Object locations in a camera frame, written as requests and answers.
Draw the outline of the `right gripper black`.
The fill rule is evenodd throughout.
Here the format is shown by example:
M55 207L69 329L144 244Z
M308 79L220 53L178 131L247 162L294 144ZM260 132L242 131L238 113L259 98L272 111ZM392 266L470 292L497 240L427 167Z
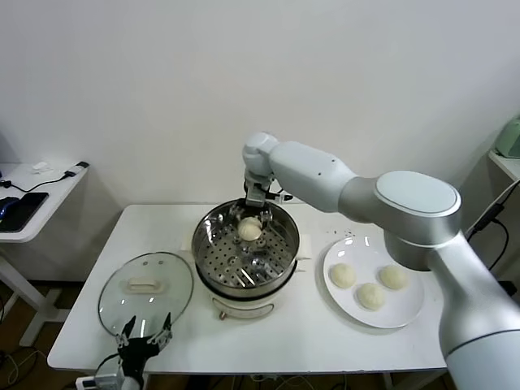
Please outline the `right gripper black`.
M257 175L253 172L245 173L245 204L253 207L263 207L267 193L272 183L270 175ZM230 206L227 216L229 223L239 223L242 220L244 207L241 205ZM265 206L259 212L259 219L263 228L267 228L273 220L272 209Z

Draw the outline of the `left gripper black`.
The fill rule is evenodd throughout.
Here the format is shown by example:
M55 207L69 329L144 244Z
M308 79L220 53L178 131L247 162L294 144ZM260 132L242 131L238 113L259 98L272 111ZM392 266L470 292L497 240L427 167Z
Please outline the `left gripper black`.
M167 314L161 330L152 338L130 339L136 319L136 316L132 316L123 326L123 330L115 337L119 345L119 356L122 360L123 373L127 377L141 377L147 361L158 355L158 346L167 345L172 338L171 313Z

